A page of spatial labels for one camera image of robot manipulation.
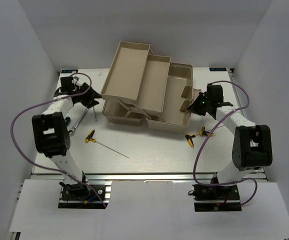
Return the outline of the yellow T-handle hex key short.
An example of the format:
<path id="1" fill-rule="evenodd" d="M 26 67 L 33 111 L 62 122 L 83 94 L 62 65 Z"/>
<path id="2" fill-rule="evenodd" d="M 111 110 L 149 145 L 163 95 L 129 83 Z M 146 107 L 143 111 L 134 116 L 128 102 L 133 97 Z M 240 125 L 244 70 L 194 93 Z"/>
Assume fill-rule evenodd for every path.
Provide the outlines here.
<path id="1" fill-rule="evenodd" d="M 196 136 L 197 136 L 196 134 L 189 134 L 189 133 L 186 133 L 186 134 L 185 134 L 185 138 L 186 138 L 186 140 L 187 140 L 187 142 L 188 142 L 188 144 L 189 144 L 189 146 L 190 146 L 191 148 L 194 148 L 194 147 L 195 147 L 193 139 L 194 139 Z"/>

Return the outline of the short green-handled screwdriver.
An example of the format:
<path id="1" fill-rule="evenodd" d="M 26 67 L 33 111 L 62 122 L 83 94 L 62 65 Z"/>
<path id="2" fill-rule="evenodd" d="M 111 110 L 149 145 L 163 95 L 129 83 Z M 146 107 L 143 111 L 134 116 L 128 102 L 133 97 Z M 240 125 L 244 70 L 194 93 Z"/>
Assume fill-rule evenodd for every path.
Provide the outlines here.
<path id="1" fill-rule="evenodd" d="M 64 119 L 64 122 L 66 123 L 66 124 L 68 124 L 68 123 L 70 123 L 70 121 L 71 121 L 71 118 L 70 117 L 65 117 L 65 119 Z"/>

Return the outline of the yellow T-handle hex key long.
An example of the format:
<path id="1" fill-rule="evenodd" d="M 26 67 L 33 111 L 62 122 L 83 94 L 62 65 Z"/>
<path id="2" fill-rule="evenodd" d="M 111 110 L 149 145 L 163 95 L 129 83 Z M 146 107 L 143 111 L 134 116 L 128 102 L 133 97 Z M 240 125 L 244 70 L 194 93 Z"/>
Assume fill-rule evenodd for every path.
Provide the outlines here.
<path id="1" fill-rule="evenodd" d="M 119 154 L 119 155 L 121 155 L 121 156 L 129 159 L 129 157 L 126 156 L 125 154 L 122 154 L 121 152 L 119 152 L 119 151 L 117 151 L 117 150 L 115 150 L 115 149 L 113 149 L 113 148 L 111 148 L 111 147 L 109 147 L 109 146 L 107 146 L 107 145 L 99 142 L 97 139 L 95 139 L 95 138 L 94 138 L 95 132 L 96 132 L 95 129 L 93 129 L 92 131 L 90 131 L 90 132 L 88 133 L 87 137 L 84 139 L 84 142 L 85 142 L 86 144 L 87 144 L 87 143 L 91 143 L 91 142 L 92 142 L 92 143 L 99 144 L 100 146 L 103 146 L 103 147 L 105 147 L 105 148 L 107 148 L 107 149 L 109 149 L 109 150 L 111 150 L 111 151 L 113 151 L 113 152 L 115 152 L 115 153 L 117 153 L 117 154 Z"/>

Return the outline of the silver ratchet wrench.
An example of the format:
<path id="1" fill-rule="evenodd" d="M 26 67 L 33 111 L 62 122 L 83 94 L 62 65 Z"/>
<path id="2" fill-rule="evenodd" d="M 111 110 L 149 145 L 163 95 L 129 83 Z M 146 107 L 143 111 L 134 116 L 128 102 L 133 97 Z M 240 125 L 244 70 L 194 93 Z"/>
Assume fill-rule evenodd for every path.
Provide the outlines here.
<path id="1" fill-rule="evenodd" d="M 81 116 L 76 120 L 76 122 L 73 124 L 73 126 L 68 130 L 68 134 L 70 137 L 75 134 L 77 127 L 79 126 L 81 121 L 84 119 L 84 117 L 86 116 L 88 111 L 89 111 L 89 109 L 85 108 L 84 111 L 82 112 Z"/>

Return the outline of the beige plastic toolbox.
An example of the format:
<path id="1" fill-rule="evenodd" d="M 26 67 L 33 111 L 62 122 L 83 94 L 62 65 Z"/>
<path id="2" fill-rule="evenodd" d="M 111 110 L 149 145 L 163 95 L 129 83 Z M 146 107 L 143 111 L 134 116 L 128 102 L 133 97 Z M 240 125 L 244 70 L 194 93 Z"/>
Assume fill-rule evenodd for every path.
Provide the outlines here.
<path id="1" fill-rule="evenodd" d="M 188 109 L 200 93 L 193 87 L 193 66 L 153 53 L 150 44 L 120 41 L 100 92 L 102 115 L 111 124 L 182 133 Z"/>

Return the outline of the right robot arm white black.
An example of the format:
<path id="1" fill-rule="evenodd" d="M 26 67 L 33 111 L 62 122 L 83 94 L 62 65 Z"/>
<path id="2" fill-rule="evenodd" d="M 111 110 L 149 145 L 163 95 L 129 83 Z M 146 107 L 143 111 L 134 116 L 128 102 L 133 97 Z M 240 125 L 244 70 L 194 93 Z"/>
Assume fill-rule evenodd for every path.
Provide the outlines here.
<path id="1" fill-rule="evenodd" d="M 207 184 L 215 199 L 223 199 L 229 192 L 228 186 L 246 181 L 249 173 L 270 166 L 273 162 L 271 130 L 265 124 L 256 124 L 230 102 L 224 101 L 221 81 L 209 83 L 205 92 L 198 94 L 195 101 L 187 108 L 193 114 L 209 114 L 217 121 L 198 150 L 200 155 L 219 125 L 224 125 L 234 136 L 231 161 L 215 174 L 215 182 Z"/>

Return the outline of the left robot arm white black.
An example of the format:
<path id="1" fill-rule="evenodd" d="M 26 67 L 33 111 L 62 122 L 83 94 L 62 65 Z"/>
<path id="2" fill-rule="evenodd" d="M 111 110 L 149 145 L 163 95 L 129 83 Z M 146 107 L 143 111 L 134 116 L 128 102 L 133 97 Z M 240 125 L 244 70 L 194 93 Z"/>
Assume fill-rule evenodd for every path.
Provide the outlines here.
<path id="1" fill-rule="evenodd" d="M 42 114 L 34 115 L 31 121 L 36 150 L 52 160 L 55 170 L 63 175 L 64 184 L 75 184 L 73 194 L 84 200 L 90 195 L 90 187 L 85 184 L 85 174 L 70 153 L 71 136 L 65 117 L 76 104 L 87 110 L 94 108 L 102 96 L 93 89 L 92 80 L 80 81 L 78 74 L 61 77 L 60 87 L 49 107 Z"/>

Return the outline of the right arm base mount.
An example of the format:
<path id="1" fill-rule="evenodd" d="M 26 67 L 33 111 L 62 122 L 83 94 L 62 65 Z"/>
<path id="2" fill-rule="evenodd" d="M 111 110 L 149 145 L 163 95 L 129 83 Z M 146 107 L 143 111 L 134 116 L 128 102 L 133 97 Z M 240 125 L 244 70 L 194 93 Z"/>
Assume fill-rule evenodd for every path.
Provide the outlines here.
<path id="1" fill-rule="evenodd" d="M 242 211 L 238 187 L 203 186 L 195 184 L 188 192 L 194 199 L 195 212 L 240 212 Z"/>

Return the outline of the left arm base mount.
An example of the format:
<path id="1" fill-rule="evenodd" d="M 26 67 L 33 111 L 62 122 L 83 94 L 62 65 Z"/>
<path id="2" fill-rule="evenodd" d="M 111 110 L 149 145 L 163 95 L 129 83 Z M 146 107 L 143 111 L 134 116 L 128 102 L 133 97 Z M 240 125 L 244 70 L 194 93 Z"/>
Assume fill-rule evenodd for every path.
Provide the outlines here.
<path id="1" fill-rule="evenodd" d="M 96 209 L 104 210 L 108 203 L 106 202 L 106 185 L 92 185 L 103 203 L 99 200 L 95 192 L 88 186 L 81 184 L 65 184 L 60 182 L 61 192 L 58 201 L 59 209 Z"/>

